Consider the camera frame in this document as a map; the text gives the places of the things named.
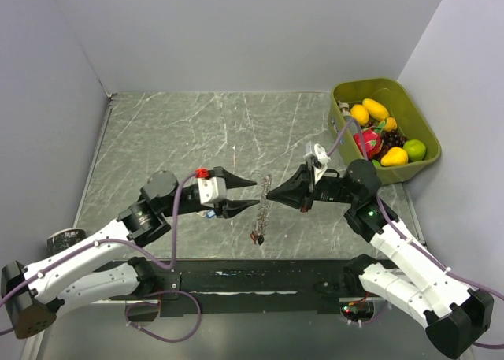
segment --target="gray wall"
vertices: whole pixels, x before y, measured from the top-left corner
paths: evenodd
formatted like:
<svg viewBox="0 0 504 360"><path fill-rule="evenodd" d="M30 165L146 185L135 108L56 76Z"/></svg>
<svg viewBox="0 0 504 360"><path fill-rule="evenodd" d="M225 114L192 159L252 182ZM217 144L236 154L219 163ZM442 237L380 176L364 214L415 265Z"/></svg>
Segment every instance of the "gray wall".
<svg viewBox="0 0 504 360"><path fill-rule="evenodd" d="M54 0L0 0L0 264L32 262L69 226L106 96ZM0 331L9 327L4 309ZM23 341L0 337L0 357Z"/></svg>
<svg viewBox="0 0 504 360"><path fill-rule="evenodd" d="M441 0L56 1L113 93L397 78Z"/></svg>
<svg viewBox="0 0 504 360"><path fill-rule="evenodd" d="M429 248L454 271L504 291L502 0L443 0L399 81L421 107L443 155L409 185ZM484 343L504 340L496 303ZM479 350L477 358L502 359Z"/></svg>

